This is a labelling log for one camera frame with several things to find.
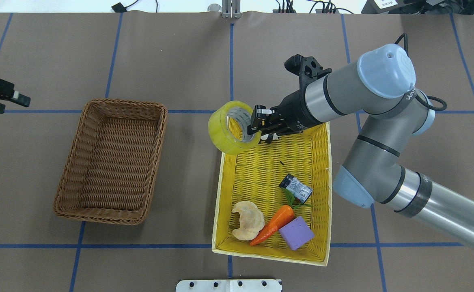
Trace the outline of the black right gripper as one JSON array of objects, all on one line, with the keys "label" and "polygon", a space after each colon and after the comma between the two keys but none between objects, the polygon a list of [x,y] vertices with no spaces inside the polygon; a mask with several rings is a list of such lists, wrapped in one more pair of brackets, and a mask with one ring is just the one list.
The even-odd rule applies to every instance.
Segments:
[{"label": "black right gripper", "polygon": [[273,125],[273,133],[290,135],[303,132],[315,126],[315,119],[310,114],[300,90],[286,96],[280,105],[267,109],[263,105],[255,105],[252,109],[251,124],[247,127],[248,135],[255,135],[261,132],[266,133],[266,127]]}]

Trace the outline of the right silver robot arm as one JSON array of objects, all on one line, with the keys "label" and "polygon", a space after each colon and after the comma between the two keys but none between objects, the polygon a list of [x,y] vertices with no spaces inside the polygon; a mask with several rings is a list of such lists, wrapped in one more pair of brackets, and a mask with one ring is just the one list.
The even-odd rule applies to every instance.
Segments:
[{"label": "right silver robot arm", "polygon": [[443,111],[416,88],[407,52],[387,44],[333,71],[314,57],[284,63],[299,89],[271,108],[256,105],[244,133],[291,135],[365,111],[368,118],[340,167],[333,189],[353,204],[378,202],[395,213],[448,234],[474,250],[474,201],[398,164],[409,139],[424,133]]}]

